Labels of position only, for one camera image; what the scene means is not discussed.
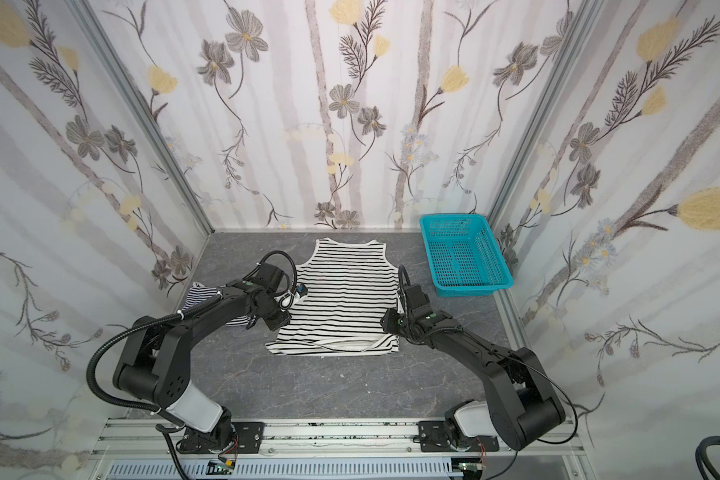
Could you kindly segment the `black white striped tank top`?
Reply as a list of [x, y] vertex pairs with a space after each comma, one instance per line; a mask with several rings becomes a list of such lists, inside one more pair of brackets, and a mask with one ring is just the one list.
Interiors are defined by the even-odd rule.
[[307, 288], [290, 308], [291, 320], [266, 345], [274, 355], [356, 357], [399, 351], [399, 340], [384, 332], [382, 318], [398, 305], [398, 268], [377, 240], [342, 243], [318, 239], [297, 267]]

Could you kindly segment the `blue white striped tank top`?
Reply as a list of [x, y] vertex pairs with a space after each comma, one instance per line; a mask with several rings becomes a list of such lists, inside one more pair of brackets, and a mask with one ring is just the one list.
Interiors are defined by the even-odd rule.
[[[207, 287], [200, 282], [193, 282], [185, 295], [181, 310], [188, 310], [201, 304], [202, 302], [216, 297], [218, 291], [218, 287]], [[247, 315], [233, 317], [225, 322], [226, 326], [231, 327], [246, 327], [248, 324], [249, 319]]]

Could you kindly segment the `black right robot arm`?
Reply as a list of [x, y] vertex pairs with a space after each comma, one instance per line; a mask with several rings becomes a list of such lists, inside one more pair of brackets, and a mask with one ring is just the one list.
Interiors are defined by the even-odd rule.
[[563, 445], [577, 437], [576, 407], [533, 351], [499, 346], [433, 309], [403, 266], [398, 268], [397, 296], [398, 305], [382, 317], [383, 331], [450, 356], [479, 379], [484, 391], [483, 402], [467, 400], [448, 410], [441, 432], [429, 441], [466, 451], [472, 443], [497, 437], [521, 451], [534, 442]]

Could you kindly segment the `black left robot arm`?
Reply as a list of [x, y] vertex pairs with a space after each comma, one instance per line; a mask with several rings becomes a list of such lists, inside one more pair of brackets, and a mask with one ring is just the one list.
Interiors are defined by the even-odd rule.
[[161, 318], [141, 317], [107, 340], [88, 363], [88, 388], [110, 405], [166, 420], [157, 428], [164, 437], [183, 434], [168, 447], [173, 455], [242, 452], [243, 433], [229, 409], [191, 379], [192, 351], [235, 319], [247, 329], [258, 321], [271, 331], [284, 327], [291, 308], [307, 294], [296, 270], [284, 272], [262, 257], [251, 272], [198, 303]]

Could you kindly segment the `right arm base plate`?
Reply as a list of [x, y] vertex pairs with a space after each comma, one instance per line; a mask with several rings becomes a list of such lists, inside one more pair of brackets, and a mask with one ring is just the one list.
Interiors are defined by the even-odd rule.
[[417, 423], [415, 441], [425, 453], [482, 453], [500, 450], [495, 436], [468, 437], [454, 421], [422, 420]]

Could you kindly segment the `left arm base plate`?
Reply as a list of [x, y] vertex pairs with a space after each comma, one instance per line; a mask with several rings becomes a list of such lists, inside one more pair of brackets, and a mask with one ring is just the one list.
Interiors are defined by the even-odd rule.
[[264, 428], [264, 422], [222, 420], [208, 433], [187, 428], [176, 447], [182, 454], [257, 454]]

